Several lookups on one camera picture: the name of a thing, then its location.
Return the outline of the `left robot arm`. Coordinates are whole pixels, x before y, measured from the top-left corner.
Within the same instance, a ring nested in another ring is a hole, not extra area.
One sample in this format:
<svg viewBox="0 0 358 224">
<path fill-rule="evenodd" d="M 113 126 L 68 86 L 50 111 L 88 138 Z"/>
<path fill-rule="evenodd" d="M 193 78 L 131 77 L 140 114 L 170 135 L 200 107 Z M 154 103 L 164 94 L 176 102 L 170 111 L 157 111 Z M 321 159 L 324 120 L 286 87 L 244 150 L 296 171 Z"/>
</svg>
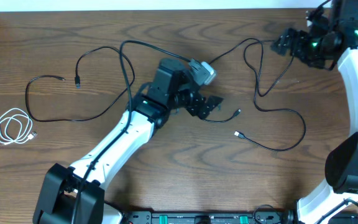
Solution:
<svg viewBox="0 0 358 224">
<path fill-rule="evenodd" d="M 34 223 L 120 223 L 123 214 L 104 201 L 114 176 L 131 155 L 168 121 L 172 110 L 184 108 L 205 119 L 222 98 L 203 97 L 217 72 L 206 62 L 160 61 L 152 82 L 144 83 L 129 101 L 116 127 L 87 155 L 69 167 L 54 164 L 46 173 L 32 221 Z"/>
</svg>

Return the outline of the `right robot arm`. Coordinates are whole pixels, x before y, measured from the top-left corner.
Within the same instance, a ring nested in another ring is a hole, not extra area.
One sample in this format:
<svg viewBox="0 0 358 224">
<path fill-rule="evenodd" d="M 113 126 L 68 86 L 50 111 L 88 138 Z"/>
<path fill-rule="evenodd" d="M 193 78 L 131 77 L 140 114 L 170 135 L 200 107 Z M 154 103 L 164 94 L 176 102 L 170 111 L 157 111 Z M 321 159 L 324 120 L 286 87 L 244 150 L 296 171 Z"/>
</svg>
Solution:
<svg viewBox="0 0 358 224">
<path fill-rule="evenodd" d="M 287 29 L 272 45 L 309 67 L 337 68 L 346 89 L 350 117 L 348 138 L 325 162 L 323 181 L 287 210 L 281 223 L 328 223 L 348 205 L 358 205 L 358 0 L 332 0 L 328 17 L 323 6 L 308 13 L 308 31 Z"/>
</svg>

